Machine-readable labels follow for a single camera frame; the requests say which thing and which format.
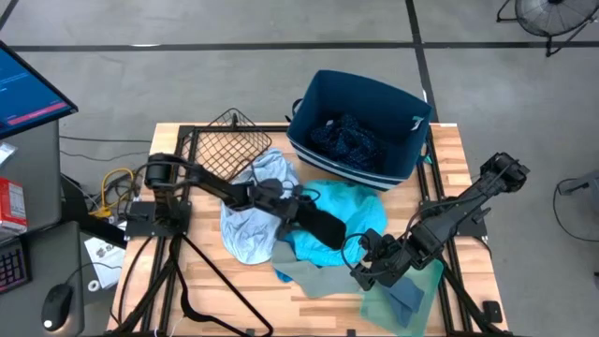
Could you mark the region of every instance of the keyboard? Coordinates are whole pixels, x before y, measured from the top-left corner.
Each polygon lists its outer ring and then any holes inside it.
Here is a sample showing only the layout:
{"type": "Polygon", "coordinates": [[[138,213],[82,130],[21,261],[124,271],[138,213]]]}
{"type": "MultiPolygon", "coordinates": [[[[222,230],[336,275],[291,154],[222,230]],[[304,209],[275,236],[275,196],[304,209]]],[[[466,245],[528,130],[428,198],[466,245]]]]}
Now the keyboard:
{"type": "Polygon", "coordinates": [[[0,245],[0,294],[31,281],[28,257],[20,237],[0,245]]]}

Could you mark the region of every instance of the monitor screen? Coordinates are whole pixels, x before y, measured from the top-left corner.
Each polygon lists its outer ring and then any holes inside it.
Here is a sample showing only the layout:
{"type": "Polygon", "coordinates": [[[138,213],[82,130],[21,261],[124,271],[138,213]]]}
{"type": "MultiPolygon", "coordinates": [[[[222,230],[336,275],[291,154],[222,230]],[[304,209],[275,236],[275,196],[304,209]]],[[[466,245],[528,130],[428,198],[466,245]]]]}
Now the monitor screen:
{"type": "Polygon", "coordinates": [[[68,98],[0,42],[0,139],[76,111],[68,98]]]}

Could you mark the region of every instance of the fan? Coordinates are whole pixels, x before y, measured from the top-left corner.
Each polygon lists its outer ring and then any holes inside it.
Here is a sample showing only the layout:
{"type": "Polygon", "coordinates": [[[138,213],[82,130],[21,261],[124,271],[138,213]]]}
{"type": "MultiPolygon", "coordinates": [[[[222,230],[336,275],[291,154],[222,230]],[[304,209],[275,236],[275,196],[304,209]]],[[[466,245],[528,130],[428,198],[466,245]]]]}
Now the fan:
{"type": "Polygon", "coordinates": [[[599,0],[515,0],[516,18],[505,19],[502,10],[512,0],[506,0],[497,12],[497,22],[517,21],[525,31],[547,38],[546,57],[560,51],[587,24],[594,22],[593,15],[599,9],[599,0]],[[553,37],[572,33],[562,47],[553,50],[553,37]]]}

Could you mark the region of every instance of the black wire basket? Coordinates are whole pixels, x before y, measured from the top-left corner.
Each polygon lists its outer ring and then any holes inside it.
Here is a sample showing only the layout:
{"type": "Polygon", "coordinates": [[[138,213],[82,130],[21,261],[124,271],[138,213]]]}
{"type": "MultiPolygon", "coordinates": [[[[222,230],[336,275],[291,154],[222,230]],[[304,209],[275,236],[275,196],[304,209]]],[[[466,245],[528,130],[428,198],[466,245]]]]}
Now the black wire basket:
{"type": "Polygon", "coordinates": [[[231,181],[271,144],[272,139],[259,126],[231,108],[208,125],[195,127],[185,137],[182,155],[231,181]]]}

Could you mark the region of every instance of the light blue cloth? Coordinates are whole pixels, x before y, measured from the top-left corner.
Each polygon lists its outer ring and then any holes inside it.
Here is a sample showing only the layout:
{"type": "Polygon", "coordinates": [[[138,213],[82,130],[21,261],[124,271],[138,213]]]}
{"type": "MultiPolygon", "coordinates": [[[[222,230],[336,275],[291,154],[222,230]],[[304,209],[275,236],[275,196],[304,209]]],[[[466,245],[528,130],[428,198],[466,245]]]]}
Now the light blue cloth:
{"type": "MultiPolygon", "coordinates": [[[[381,234],[387,226],[387,216],[380,197],[363,185],[335,181],[311,181],[305,185],[320,192],[316,201],[319,210],[327,211],[342,220],[346,225],[345,237],[354,233],[364,233],[368,228],[381,234]]],[[[314,192],[305,195],[315,198],[314,192]]],[[[334,251],[305,230],[294,230],[287,234],[285,241],[294,246],[298,260],[308,260],[316,266],[341,266],[341,251],[334,251]]],[[[366,253],[359,246],[359,238],[350,239],[345,245],[344,254],[351,264],[358,263],[366,253]]]]}
{"type": "MultiPolygon", "coordinates": [[[[280,150],[269,149],[254,161],[254,171],[259,181],[276,178],[298,184],[298,177],[293,164],[283,158],[280,150]]],[[[243,183],[253,180],[251,168],[240,173],[231,183],[243,183]]],[[[289,197],[285,191],[283,197],[289,197]]],[[[281,219],[256,208],[241,212],[233,212],[221,207],[221,235],[223,245],[231,255],[241,263],[257,264],[268,261],[272,255],[275,242],[275,231],[281,219]]]]}

